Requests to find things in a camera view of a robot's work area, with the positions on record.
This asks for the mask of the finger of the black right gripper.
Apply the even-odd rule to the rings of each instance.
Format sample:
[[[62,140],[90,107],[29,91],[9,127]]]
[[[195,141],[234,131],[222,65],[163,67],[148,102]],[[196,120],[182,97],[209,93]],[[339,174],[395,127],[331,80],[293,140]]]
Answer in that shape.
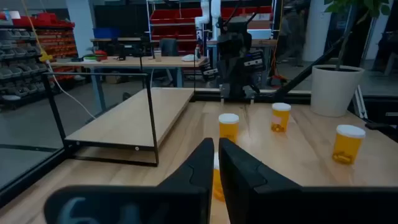
[[[201,67],[201,75],[207,88],[219,88],[220,75],[217,68],[211,68],[209,65]]]
[[[265,70],[266,63],[263,51],[256,50],[246,55],[244,58],[244,71],[248,76],[246,78],[246,84],[250,86],[255,93],[260,93],[259,85]]]

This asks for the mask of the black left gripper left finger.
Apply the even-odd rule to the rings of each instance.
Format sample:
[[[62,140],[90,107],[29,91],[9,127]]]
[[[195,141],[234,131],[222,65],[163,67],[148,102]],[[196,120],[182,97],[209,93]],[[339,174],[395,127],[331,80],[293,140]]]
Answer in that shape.
[[[214,143],[205,138],[156,186],[71,185],[45,202],[47,224],[209,224]]]

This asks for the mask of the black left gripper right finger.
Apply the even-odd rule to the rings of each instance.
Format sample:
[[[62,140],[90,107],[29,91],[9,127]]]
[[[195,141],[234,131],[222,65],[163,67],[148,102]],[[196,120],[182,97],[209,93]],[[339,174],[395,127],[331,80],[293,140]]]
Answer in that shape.
[[[231,224],[398,224],[398,187],[304,187],[219,140]]]

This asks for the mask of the amber medicine bottle white cap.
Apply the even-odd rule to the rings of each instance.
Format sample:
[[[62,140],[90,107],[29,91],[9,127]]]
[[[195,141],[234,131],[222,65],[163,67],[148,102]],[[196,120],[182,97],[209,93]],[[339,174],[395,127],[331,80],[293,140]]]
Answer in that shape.
[[[354,164],[365,137],[366,132],[362,128],[348,124],[338,125],[332,159],[342,164]]]
[[[221,202],[225,202],[223,186],[221,183],[220,162],[218,153],[214,153],[214,168],[213,168],[213,196]]]
[[[287,103],[273,103],[271,130],[284,133],[287,130],[291,106]]]
[[[239,116],[233,113],[223,113],[218,116],[220,138],[227,138],[237,143],[239,132]]]

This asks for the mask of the black-framed wooden shelf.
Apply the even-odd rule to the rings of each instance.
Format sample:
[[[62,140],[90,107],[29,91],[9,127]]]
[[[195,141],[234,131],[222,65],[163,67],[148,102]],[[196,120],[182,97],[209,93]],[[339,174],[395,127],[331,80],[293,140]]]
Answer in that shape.
[[[94,117],[91,122],[66,135],[49,82],[43,80],[63,146],[70,158],[82,161],[109,162],[135,166],[157,167],[159,146],[168,135],[182,111],[194,96],[193,88],[153,88],[147,73],[138,75],[144,88],[127,100]],[[79,156],[81,147],[127,149],[154,153],[154,161],[129,161],[103,157]]]

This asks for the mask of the person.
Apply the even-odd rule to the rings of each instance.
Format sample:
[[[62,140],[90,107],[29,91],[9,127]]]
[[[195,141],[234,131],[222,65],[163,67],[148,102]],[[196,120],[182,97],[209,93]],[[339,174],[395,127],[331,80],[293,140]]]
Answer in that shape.
[[[285,50],[278,56],[277,63],[294,57],[294,66],[303,67],[305,43],[305,8],[303,6],[291,7],[284,12],[280,36],[285,37]]]

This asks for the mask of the dark office chair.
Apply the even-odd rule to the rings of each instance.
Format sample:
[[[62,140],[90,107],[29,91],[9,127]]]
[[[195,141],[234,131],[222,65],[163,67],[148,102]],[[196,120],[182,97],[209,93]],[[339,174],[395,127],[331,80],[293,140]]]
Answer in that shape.
[[[178,42],[176,39],[161,39],[159,42],[159,48],[162,52],[162,56],[176,57],[179,55]]]

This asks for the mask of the red bin shelving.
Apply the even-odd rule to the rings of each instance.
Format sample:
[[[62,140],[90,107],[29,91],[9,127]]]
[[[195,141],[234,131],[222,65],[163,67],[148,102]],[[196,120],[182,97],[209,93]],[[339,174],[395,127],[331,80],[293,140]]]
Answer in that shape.
[[[172,6],[164,4],[148,3],[150,9],[149,27],[150,39],[155,45],[159,45],[162,39],[175,39],[179,55],[192,54],[198,44],[195,31],[195,18],[202,16],[199,6],[192,2],[189,7]],[[239,6],[237,10],[232,6],[221,7],[221,18],[226,21],[231,15],[255,18],[248,24],[248,32],[253,40],[269,40],[273,38],[272,21],[274,17],[272,6]]]

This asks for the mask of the wooden workbench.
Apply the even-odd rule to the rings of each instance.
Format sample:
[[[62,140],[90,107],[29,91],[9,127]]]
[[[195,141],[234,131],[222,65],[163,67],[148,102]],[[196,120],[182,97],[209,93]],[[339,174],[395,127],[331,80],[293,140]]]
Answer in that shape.
[[[157,62],[152,57],[126,57],[125,60],[119,61],[116,56],[108,57],[106,60],[100,62],[52,62],[51,66],[68,66],[68,67],[85,67],[89,68],[93,79],[93,89],[95,92],[96,104],[99,112],[106,109],[106,103],[102,88],[99,84],[99,78],[95,78],[95,69],[100,68],[144,68],[144,69],[156,69],[156,68],[176,68],[177,69],[177,87],[183,87],[183,73],[182,68],[198,69],[201,65],[206,62],[207,58],[203,57],[197,61],[185,62],[182,57],[162,57],[161,61]]]

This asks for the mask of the green plant in white pot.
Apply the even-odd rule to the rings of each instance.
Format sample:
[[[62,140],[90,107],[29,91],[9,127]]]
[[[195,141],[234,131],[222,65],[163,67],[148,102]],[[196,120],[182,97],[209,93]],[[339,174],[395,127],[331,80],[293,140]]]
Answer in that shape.
[[[338,41],[338,60],[334,65],[312,67],[310,109],[322,116],[340,117],[348,106],[363,76],[359,67],[369,23],[391,13],[392,0],[325,0],[326,12],[349,12],[348,24]]]

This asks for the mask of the blue storage bin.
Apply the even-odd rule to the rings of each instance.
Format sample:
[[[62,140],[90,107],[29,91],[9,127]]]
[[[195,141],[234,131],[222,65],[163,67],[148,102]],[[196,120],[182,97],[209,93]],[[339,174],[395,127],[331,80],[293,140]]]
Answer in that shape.
[[[115,39],[120,36],[120,30],[112,27],[94,28],[93,33],[96,39]]]

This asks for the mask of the storage rack with bins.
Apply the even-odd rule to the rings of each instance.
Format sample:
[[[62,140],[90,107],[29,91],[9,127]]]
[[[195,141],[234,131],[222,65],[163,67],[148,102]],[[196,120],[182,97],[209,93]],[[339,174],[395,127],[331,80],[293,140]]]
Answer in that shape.
[[[74,26],[54,13],[22,16],[0,9],[0,109],[14,110],[45,96],[45,61],[78,55]]]

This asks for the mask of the silver aluminium rail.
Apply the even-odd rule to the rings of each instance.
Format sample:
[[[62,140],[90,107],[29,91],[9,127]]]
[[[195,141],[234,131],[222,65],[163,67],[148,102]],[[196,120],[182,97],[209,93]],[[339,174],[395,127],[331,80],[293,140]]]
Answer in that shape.
[[[358,85],[353,97],[354,112],[361,119],[368,119],[368,113],[364,104],[363,94],[360,85]]]

